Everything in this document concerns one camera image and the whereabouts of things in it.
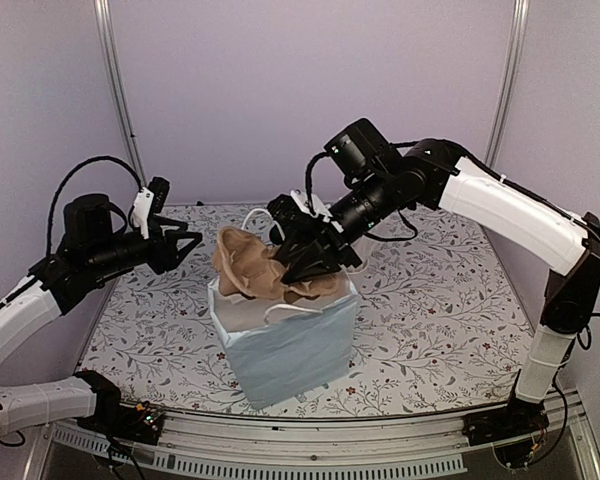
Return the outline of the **brown cardboard cup carrier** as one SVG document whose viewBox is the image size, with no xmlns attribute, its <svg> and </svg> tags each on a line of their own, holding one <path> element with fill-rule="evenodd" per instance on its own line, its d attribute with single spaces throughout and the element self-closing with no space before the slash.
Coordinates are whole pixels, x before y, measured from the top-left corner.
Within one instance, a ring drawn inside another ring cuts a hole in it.
<svg viewBox="0 0 600 480">
<path fill-rule="evenodd" d="M 301 301 L 328 300 L 349 292 L 349 279 L 342 273 L 285 284 L 283 276 L 287 268 L 274 259 L 276 252 L 275 247 L 266 245 L 246 230 L 232 226 L 221 228 L 211 259 L 218 273 L 219 294 L 293 305 Z"/>
</svg>

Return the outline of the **light blue paper bag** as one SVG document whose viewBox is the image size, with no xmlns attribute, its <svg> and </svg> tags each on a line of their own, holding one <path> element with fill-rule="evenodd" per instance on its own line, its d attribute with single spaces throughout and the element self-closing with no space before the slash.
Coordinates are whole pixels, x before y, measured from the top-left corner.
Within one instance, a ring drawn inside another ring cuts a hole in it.
<svg viewBox="0 0 600 480">
<path fill-rule="evenodd" d="M 349 292 L 289 305 L 218 292 L 208 284 L 209 313 L 238 384 L 256 410 L 286 401 L 347 373 L 360 297 Z"/>
</svg>

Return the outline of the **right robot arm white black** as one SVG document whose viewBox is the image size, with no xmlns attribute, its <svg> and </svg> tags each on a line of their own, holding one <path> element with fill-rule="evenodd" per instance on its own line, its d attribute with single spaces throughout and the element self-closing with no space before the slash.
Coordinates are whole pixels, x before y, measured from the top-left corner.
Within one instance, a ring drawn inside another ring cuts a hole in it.
<svg viewBox="0 0 600 480">
<path fill-rule="evenodd" d="M 368 119 L 336 134 L 323 148 L 343 173 L 347 194 L 326 206 L 311 185 L 282 194 L 267 209 L 285 284 L 356 267 L 354 243 L 390 214 L 423 206 L 472 220 L 543 260 L 545 303 L 512 402 L 497 427 L 517 436 L 536 417 L 575 338 L 589 323 L 600 291 L 600 223 L 579 216 L 508 180 L 463 146 L 426 138 L 393 143 Z"/>
</svg>

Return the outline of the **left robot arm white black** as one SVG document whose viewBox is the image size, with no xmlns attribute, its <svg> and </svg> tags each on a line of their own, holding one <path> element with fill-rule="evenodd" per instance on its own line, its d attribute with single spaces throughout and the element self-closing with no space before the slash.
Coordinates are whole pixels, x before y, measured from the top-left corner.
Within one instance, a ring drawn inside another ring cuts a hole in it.
<svg viewBox="0 0 600 480">
<path fill-rule="evenodd" d="M 82 195 L 63 210 L 59 245 L 0 300 L 0 365 L 43 327 L 67 315 L 91 292 L 146 265 L 156 275 L 177 269 L 203 236 L 162 216 L 170 184 L 162 177 L 143 183 L 124 211 L 105 194 Z M 87 370 L 44 384 L 0 387 L 0 442 L 30 426 L 75 418 L 104 435 L 134 439 L 131 408 L 103 375 Z"/>
</svg>

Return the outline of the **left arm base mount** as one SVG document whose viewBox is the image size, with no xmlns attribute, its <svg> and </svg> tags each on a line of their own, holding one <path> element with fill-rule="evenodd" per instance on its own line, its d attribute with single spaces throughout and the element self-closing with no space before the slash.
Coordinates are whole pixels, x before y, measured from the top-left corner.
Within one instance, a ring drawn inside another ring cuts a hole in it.
<svg viewBox="0 0 600 480">
<path fill-rule="evenodd" d="M 157 445 L 165 421 L 165 411 L 144 401 L 135 406 L 118 405 L 92 416 L 78 418 L 83 429 L 115 439 Z"/>
</svg>

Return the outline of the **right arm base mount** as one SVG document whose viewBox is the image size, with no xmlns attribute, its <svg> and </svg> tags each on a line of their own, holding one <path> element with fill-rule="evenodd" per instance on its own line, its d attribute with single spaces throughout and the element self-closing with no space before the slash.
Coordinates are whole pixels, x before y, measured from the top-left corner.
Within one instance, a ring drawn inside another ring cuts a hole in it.
<svg viewBox="0 0 600 480">
<path fill-rule="evenodd" d="M 549 426 L 543 407 L 503 406 L 467 414 L 462 420 L 469 445 L 491 445 L 498 463 L 511 470 L 532 463 Z"/>
</svg>

